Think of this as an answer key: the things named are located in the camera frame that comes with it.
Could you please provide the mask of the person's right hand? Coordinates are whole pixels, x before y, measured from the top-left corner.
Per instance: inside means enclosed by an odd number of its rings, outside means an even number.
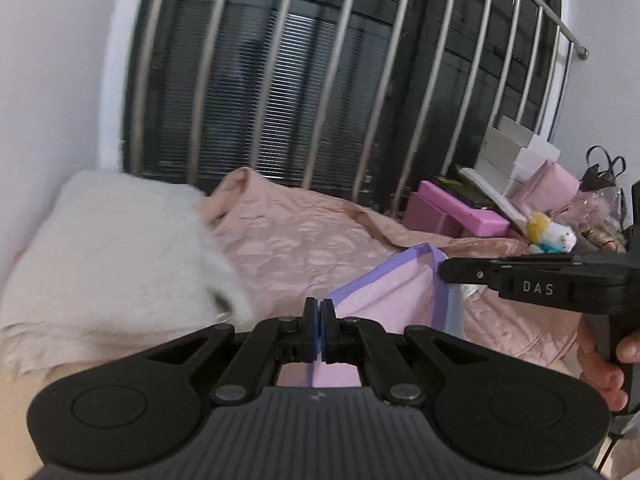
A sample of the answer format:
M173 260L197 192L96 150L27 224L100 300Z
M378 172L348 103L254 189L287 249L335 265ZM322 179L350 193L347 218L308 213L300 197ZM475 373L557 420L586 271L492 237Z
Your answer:
M582 369L580 379L600 392L612 412L621 411L628 403L628 394L623 390L624 372L597 352L593 330L585 318L581 318L578 325L577 344L577 361ZM638 330L620 342L616 356L624 364L639 362Z

